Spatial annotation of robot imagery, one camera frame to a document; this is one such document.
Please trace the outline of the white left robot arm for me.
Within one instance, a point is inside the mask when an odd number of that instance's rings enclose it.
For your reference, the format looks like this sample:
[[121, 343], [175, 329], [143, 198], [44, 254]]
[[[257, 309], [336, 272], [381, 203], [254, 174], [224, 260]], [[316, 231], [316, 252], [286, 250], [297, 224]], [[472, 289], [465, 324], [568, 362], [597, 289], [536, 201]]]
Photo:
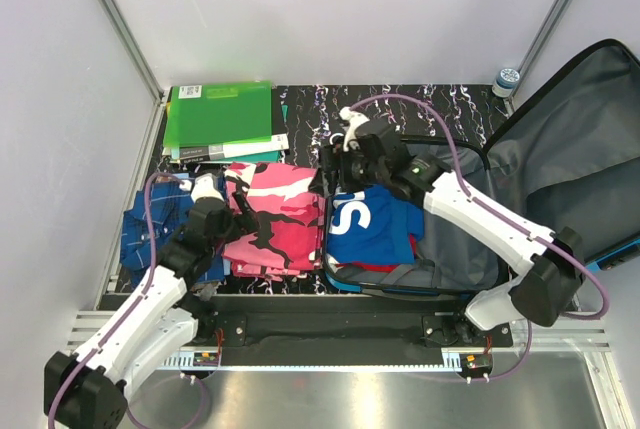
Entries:
[[203, 345], [219, 335], [213, 309], [190, 290], [217, 249], [259, 228], [245, 195], [237, 191], [233, 200], [236, 210], [215, 193], [198, 198], [111, 318], [72, 353], [51, 356], [44, 369], [49, 427], [117, 427], [162, 362], [190, 342]]

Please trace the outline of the blue shirt white letters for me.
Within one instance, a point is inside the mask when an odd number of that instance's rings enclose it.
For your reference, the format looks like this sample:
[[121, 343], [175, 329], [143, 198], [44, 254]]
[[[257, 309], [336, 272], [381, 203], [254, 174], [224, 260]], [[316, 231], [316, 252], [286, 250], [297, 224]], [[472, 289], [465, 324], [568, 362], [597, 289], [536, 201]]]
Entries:
[[398, 266], [415, 261], [425, 234], [424, 213], [375, 185], [331, 201], [326, 250], [339, 264]]

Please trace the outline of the pink camouflage shirt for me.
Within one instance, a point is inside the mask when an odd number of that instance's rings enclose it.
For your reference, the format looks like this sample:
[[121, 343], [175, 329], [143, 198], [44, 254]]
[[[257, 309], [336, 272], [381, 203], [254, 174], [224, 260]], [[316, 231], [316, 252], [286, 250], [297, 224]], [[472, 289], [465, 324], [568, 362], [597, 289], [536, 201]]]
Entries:
[[320, 267], [325, 200], [309, 191], [311, 168], [284, 163], [238, 163], [224, 171], [226, 193], [242, 192], [258, 221], [258, 231], [226, 244], [223, 258], [236, 277], [279, 281]]

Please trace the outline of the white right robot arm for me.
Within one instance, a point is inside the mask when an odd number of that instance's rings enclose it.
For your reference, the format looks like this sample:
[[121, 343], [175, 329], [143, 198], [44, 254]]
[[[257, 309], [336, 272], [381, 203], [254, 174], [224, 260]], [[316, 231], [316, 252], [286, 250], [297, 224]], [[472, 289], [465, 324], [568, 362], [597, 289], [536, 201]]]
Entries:
[[470, 346], [509, 321], [549, 327], [567, 310], [584, 280], [580, 236], [503, 206], [478, 150], [381, 121], [352, 144], [332, 136], [311, 183], [327, 199], [323, 268], [334, 286], [459, 297], [454, 333]]

